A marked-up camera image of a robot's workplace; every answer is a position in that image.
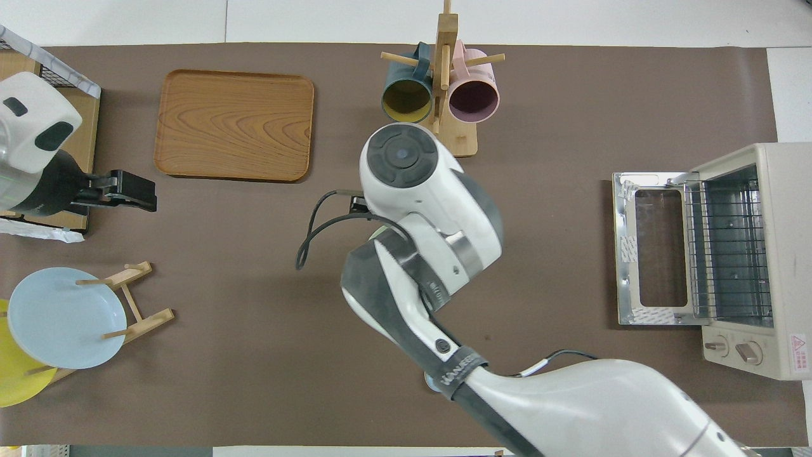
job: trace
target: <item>warning label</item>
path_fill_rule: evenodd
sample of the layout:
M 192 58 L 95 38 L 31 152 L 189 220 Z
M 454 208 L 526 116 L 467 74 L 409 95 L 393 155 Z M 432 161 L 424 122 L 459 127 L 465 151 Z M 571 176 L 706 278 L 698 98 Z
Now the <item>warning label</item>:
M 789 335 L 789 349 L 793 353 L 793 372 L 809 372 L 810 366 L 806 360 L 806 335 L 804 333 L 793 333 Z

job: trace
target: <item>mug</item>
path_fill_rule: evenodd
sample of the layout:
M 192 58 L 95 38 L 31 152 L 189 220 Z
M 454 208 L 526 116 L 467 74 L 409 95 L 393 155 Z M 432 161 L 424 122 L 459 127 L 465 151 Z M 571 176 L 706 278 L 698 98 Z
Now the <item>mug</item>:
M 420 42 L 413 54 L 417 66 L 389 62 L 387 82 L 383 86 L 381 108 L 397 122 L 420 122 L 431 111 L 432 78 L 429 71 L 429 45 Z
M 482 122 L 493 116 L 499 107 L 494 66 L 490 63 L 465 66 L 466 60 L 485 56 L 480 50 L 466 49 L 461 40 L 454 45 L 448 78 L 448 110 L 461 122 Z

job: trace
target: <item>plate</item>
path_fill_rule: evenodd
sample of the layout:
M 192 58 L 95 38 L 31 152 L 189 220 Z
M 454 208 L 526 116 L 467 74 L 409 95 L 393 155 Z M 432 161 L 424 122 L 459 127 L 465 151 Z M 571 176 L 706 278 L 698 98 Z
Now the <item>plate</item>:
M 8 301 L 0 300 L 0 311 L 8 310 Z M 0 407 L 24 402 L 39 394 L 54 379 L 56 368 L 47 372 L 25 375 L 39 368 L 42 362 L 33 359 L 17 346 L 6 319 L 0 317 Z
M 8 326 L 20 348 L 59 368 L 91 368 L 110 360 L 127 327 L 121 300 L 103 284 L 76 285 L 95 276 L 74 268 L 46 268 L 23 279 L 8 304 Z

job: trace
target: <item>yellow plate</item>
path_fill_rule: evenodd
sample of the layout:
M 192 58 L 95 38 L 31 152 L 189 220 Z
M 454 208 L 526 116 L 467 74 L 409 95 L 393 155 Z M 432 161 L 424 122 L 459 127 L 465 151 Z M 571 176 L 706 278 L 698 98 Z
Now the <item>yellow plate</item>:
M 0 311 L 8 311 L 8 301 L 0 300 Z M 17 346 L 5 317 L 0 317 L 0 407 L 24 402 L 39 394 L 54 379 L 56 368 L 25 375 L 42 366 Z

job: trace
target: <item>wooden plate stand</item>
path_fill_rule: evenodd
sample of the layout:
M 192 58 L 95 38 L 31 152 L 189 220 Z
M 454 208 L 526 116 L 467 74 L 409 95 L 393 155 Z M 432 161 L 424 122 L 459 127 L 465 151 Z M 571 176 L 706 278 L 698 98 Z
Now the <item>wooden plate stand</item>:
M 132 311 L 132 315 L 136 318 L 136 322 L 133 325 L 130 325 L 124 330 L 112 333 L 105 333 L 104 335 L 99 335 L 101 338 L 112 338 L 112 337 L 119 337 L 124 335 L 124 343 L 127 344 L 132 340 L 152 331 L 156 328 L 164 325 L 166 322 L 175 318 L 175 314 L 172 312 L 171 309 L 167 308 L 163 311 L 159 311 L 151 316 L 141 317 L 141 312 L 136 305 L 136 301 L 132 298 L 132 294 L 130 293 L 130 289 L 127 285 L 131 282 L 139 279 L 149 273 L 152 272 L 152 265 L 149 262 L 141 262 L 136 264 L 125 264 L 124 270 L 121 272 L 115 273 L 113 276 L 108 276 L 105 279 L 94 279 L 94 280 L 79 280 L 76 282 L 77 285 L 86 285 L 86 284 L 105 284 L 109 286 L 112 290 L 121 289 L 124 292 L 124 297 L 127 299 L 127 304 L 130 306 L 130 310 Z M 34 368 L 33 370 L 27 371 L 26 375 L 32 375 L 39 372 L 46 372 L 48 370 L 58 370 L 54 375 L 54 379 L 51 380 L 50 384 L 59 381 L 60 379 L 64 378 L 65 376 L 73 373 L 75 370 L 71 370 L 68 368 L 57 368 L 57 367 L 50 367 L 44 365 L 39 368 Z

